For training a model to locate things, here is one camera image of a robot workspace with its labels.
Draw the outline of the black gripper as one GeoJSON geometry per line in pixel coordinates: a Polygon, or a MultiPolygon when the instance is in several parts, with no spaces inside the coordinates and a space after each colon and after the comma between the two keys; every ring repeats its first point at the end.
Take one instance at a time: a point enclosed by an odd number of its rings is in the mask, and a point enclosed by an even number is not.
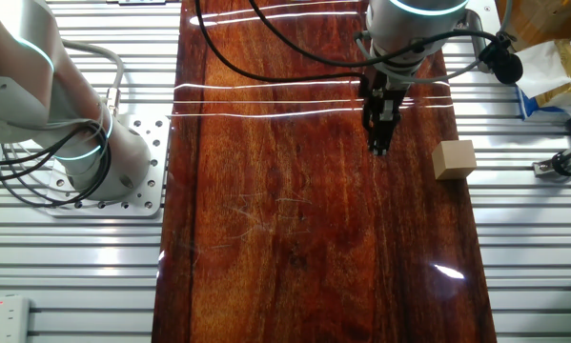
{"type": "Polygon", "coordinates": [[[386,154],[399,122],[399,106],[409,90],[409,84],[391,80],[377,70],[365,70],[360,97],[364,100],[362,124],[371,127],[368,150],[375,156],[386,154]]]}

